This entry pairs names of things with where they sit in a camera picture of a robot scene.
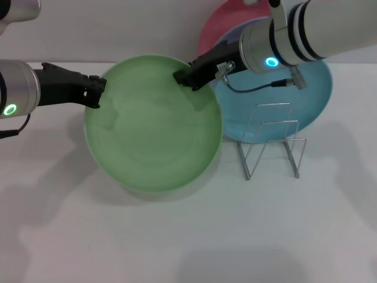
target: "metal wire rack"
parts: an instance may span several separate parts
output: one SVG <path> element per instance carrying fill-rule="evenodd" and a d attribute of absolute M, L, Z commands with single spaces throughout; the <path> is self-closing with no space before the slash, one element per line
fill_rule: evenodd
<path fill-rule="evenodd" d="M 283 121 L 263 121 L 263 122 L 261 122 L 258 126 L 256 134 L 254 135 L 252 143 L 249 144 L 250 145 L 249 149 L 247 150 L 247 153 L 245 155 L 244 150 L 243 150 L 243 144 L 245 144 L 246 142 L 244 141 L 244 139 L 245 139 L 246 134 L 249 132 L 251 123 L 253 122 L 254 113 L 258 108 L 265 108 L 265 107 L 286 107 L 288 109 L 288 118 L 287 118 L 287 120 L 283 120 Z M 240 156 L 241 156 L 241 160 L 242 160 L 242 163 L 243 163 L 243 167 L 244 167 L 244 170 L 245 170 L 245 173 L 246 173 L 247 180 L 250 180 L 252 178 L 252 176 L 253 176 L 253 174 L 254 174 L 254 172 L 255 172 L 255 170 L 256 170 L 259 162 L 260 162 L 260 159 L 262 158 L 262 155 L 264 153 L 264 150 L 265 150 L 267 144 L 270 144 L 270 143 L 282 143 L 284 145 L 284 147 L 287 151 L 287 154 L 288 154 L 288 159 L 290 161 L 290 164 L 292 165 L 292 169 L 293 169 L 293 172 L 295 174 L 295 178 L 297 178 L 297 179 L 300 178 L 299 170 L 300 170 L 300 167 L 301 167 L 302 157 L 303 157 L 303 154 L 305 152 L 307 139 L 297 139 L 297 133 L 298 133 L 299 127 L 300 127 L 300 121 L 291 120 L 290 119 L 291 114 L 292 114 L 292 105 L 290 103 L 270 103 L 270 104 L 255 105 L 255 107 L 252 111 L 252 114 L 250 115 L 250 119 L 249 119 L 249 122 L 247 123 L 246 129 L 245 129 L 245 131 L 242 135 L 242 138 L 241 138 L 241 140 L 239 140 L 237 142 L 238 148 L 239 148 L 239 153 L 240 153 Z M 266 126 L 278 125 L 278 124 L 286 124 L 286 131 L 285 131 L 284 139 L 268 140 L 267 142 L 264 142 L 262 151 L 260 152 L 260 154 L 258 156 L 258 159 L 257 159 L 257 161 L 256 161 L 256 163 L 255 163 L 255 165 L 252 169 L 252 172 L 250 172 L 249 165 L 247 164 L 247 159 L 248 159 L 250 152 L 251 152 L 252 148 L 254 147 L 254 145 L 258 143 L 257 142 L 258 137 L 260 136 L 261 132 L 263 131 L 263 129 Z M 292 125 L 292 124 L 296 125 L 295 135 L 294 135 L 294 138 L 288 139 L 287 138 L 288 129 L 289 129 L 289 126 Z M 296 164 L 295 158 L 293 157 L 293 149 L 294 149 L 296 142 L 303 142 L 303 147 L 302 147 L 302 151 L 301 151 L 301 155 L 300 155 L 298 165 Z"/>

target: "plate rim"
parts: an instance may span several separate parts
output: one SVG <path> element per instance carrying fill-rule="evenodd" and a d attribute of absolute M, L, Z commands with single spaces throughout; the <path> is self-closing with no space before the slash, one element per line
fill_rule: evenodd
<path fill-rule="evenodd" d="M 332 93 L 333 93 L 333 88 L 334 88 L 334 81 L 333 81 L 333 75 L 331 73 L 331 69 L 329 68 L 329 66 L 327 65 L 327 63 L 325 63 L 323 60 L 318 60 L 318 61 L 315 61 L 315 63 L 318 63 L 318 64 L 322 64 L 325 68 L 326 68 L 326 71 L 329 73 L 330 75 L 330 81 L 331 81 L 331 86 L 330 86 L 330 95 L 329 95 L 329 98 L 327 99 L 327 102 L 325 104 L 325 106 L 323 107 L 323 109 L 321 109 L 321 111 L 318 113 L 317 117 L 315 119 L 313 119 L 309 124 L 307 124 L 306 126 L 304 126 L 303 128 L 299 129 L 298 133 L 304 129 L 306 129 L 307 127 L 309 127 L 311 124 L 313 124 L 318 118 L 319 116 L 324 112 L 325 108 L 328 106 L 329 102 L 330 102 L 330 99 L 331 99 L 331 96 L 332 96 Z M 219 84 L 217 84 L 214 88 L 214 92 L 216 94 L 216 88 Z M 235 138 L 234 136 L 231 136 L 231 135 L 228 135 L 225 131 L 225 120 L 223 120 L 223 130 L 224 130 L 224 136 L 234 140 L 235 142 L 240 142 L 240 140 L 238 138 Z M 247 140 L 244 140 L 242 141 L 243 143 L 246 143 L 246 144 L 251 144 L 252 141 L 247 141 Z"/>
<path fill-rule="evenodd" d="M 130 60 L 133 60 L 133 59 L 136 59 L 136 58 L 145 58 L 145 57 L 168 58 L 168 59 L 171 59 L 173 61 L 178 61 L 180 63 L 183 63 L 184 65 L 186 65 L 187 67 L 189 67 L 189 65 L 186 62 L 184 62 L 184 61 L 182 61 L 180 59 L 171 57 L 171 56 L 165 56 L 165 55 L 160 55 L 160 54 L 144 54 L 144 55 L 140 55 L 140 56 L 131 57 L 131 58 L 128 58 L 126 60 L 123 60 L 121 62 L 118 62 L 118 63 L 114 64 L 112 67 L 110 67 L 108 70 L 106 70 L 102 74 L 101 77 L 105 76 L 108 72 L 110 72 L 113 68 L 115 68 L 116 66 L 118 66 L 120 64 L 123 64 L 123 63 L 125 63 L 127 61 L 130 61 Z M 101 165 L 101 163 L 98 161 L 97 157 L 93 153 L 93 150 L 92 150 L 92 148 L 90 146 L 90 143 L 89 143 L 89 140 L 88 140 L 87 119 L 86 119 L 86 115 L 88 113 L 87 110 L 90 109 L 90 108 L 86 107 L 85 111 L 84 111 L 84 136 L 85 136 L 85 141 L 87 142 L 87 146 L 89 148 L 89 151 L 90 151 L 90 153 L 92 155 L 92 158 L 94 159 L 94 161 L 96 162 L 96 164 L 98 165 L 98 167 L 101 168 L 103 171 L 105 171 L 113 180 L 115 180 L 122 187 L 125 187 L 127 189 L 133 190 L 133 191 L 138 192 L 138 193 L 148 193 L 148 194 L 166 193 L 166 192 L 172 192 L 172 191 L 175 191 L 175 190 L 182 189 L 183 187 L 187 186 L 188 184 L 190 184 L 191 182 L 195 181 L 200 176 L 202 176 L 203 174 L 205 174 L 208 171 L 208 169 L 211 167 L 211 165 L 214 163 L 216 157 L 219 155 L 219 152 L 220 152 L 220 149 L 221 149 L 221 146 L 222 146 L 223 136 L 224 136 L 224 118 L 223 118 L 223 112 L 221 110 L 221 105 L 220 105 L 219 98 L 217 97 L 216 93 L 214 92 L 214 90 L 212 90 L 212 88 L 209 85 L 206 85 L 206 87 L 208 87 L 209 90 L 213 93 L 213 97 L 214 97 L 214 100 L 216 102 L 216 106 L 217 106 L 217 108 L 219 110 L 219 114 L 220 114 L 220 119 L 219 119 L 219 122 L 220 122 L 219 123 L 219 126 L 220 126 L 220 138 L 219 138 L 219 141 L 217 142 L 216 151 L 214 152 L 214 155 L 211 157 L 211 160 L 208 162 L 208 164 L 205 166 L 205 168 L 199 174 L 197 174 L 195 177 L 193 177 L 192 179 L 190 179 L 188 181 L 185 181 L 184 183 L 182 183 L 182 185 L 175 186 L 175 187 L 170 187 L 168 189 L 159 189 L 159 190 L 154 190 L 154 191 L 147 191 L 147 190 L 144 190 L 144 189 L 140 189 L 140 188 L 137 188 L 137 187 L 133 187 L 133 186 L 127 185 L 125 182 L 121 182 L 111 172 L 109 172 L 109 170 L 105 169 Z"/>

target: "white table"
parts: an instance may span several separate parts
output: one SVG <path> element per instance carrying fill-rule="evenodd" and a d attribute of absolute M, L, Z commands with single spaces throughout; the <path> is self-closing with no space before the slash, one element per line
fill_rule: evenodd
<path fill-rule="evenodd" d="M 88 75 L 111 66 L 59 65 Z M 271 146 L 246 182 L 225 140 L 189 187 L 137 196 L 94 163 L 82 106 L 38 108 L 0 141 L 0 282 L 376 282 L 377 65 L 330 67 L 331 101 L 300 134 L 299 180 Z"/>

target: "white wall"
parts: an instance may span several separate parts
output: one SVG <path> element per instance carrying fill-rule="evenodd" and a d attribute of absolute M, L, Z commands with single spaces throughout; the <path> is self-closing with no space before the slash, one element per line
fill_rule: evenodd
<path fill-rule="evenodd" d="M 12 24 L 1 58 L 118 62 L 139 54 L 192 60 L 206 19 L 224 0 L 42 0 L 38 19 Z M 330 62 L 377 62 L 377 47 Z"/>

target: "green bowl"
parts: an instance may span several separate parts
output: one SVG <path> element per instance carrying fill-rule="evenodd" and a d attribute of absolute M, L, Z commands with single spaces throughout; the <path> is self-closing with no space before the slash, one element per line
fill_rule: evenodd
<path fill-rule="evenodd" d="M 177 189 L 199 177 L 219 151 L 219 102 L 209 86 L 193 92 L 178 85 L 173 72 L 183 68 L 189 65 L 160 55 L 121 62 L 103 75 L 101 108 L 85 110 L 94 159 L 125 187 Z"/>

